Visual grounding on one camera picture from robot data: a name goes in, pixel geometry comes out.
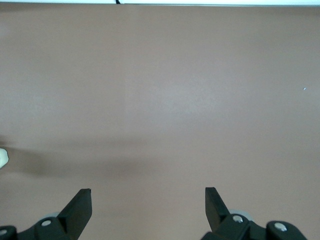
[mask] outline screw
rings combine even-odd
[[[233,221],[235,221],[236,223],[243,223],[244,220],[242,219],[242,217],[238,216],[238,215],[234,215],[233,216]]]
[[[51,220],[46,220],[46,221],[44,221],[43,223],[41,223],[41,226],[42,227],[45,227],[45,226],[48,226],[48,225],[50,225],[51,224]]]
[[[0,230],[0,236],[7,234],[7,230],[6,229],[2,229]]]
[[[276,229],[278,229],[279,231],[281,231],[281,232],[287,231],[286,226],[283,225],[283,224],[280,223],[280,222],[276,222],[276,223],[274,224],[274,227],[275,227]]]

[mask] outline silver screw head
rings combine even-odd
[[[279,231],[281,231],[281,232],[287,231],[286,226],[283,225],[281,222],[276,222],[276,223],[274,224],[274,227],[275,227],[276,229],[278,229]]]
[[[233,221],[235,221],[236,223],[243,223],[244,220],[242,219],[242,217],[240,217],[239,215],[234,215],[232,217]]]
[[[43,223],[41,223],[42,227],[48,226],[51,224],[51,220],[45,220]]]
[[[7,234],[7,230],[6,229],[2,229],[0,230],[0,236]]]

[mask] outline beige surface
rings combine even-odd
[[[199,240],[215,186],[319,239],[319,8],[0,9],[0,225],[91,188],[81,240]]]

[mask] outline black mechanical part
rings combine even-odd
[[[205,213],[212,232],[201,240],[307,240],[288,222],[270,221],[263,228],[240,214],[230,214],[214,187],[205,188]]]
[[[77,240],[91,215],[91,190],[81,189],[57,217],[42,219],[20,233],[14,226],[1,226],[0,240]]]

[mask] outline bolt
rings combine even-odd
[[[6,229],[2,229],[0,230],[0,236],[7,234],[7,230]]]
[[[281,232],[287,231],[286,226],[283,225],[283,224],[280,223],[280,222],[276,222],[276,223],[274,224],[274,227],[275,227],[276,229],[278,229],[279,231],[281,231]]]
[[[41,226],[42,227],[45,227],[45,226],[48,226],[48,225],[50,225],[51,224],[51,220],[46,220],[46,221],[44,221],[43,223],[41,223]]]
[[[243,223],[244,220],[242,219],[242,217],[240,217],[239,215],[234,215],[232,217],[233,221],[235,221],[236,223]]]

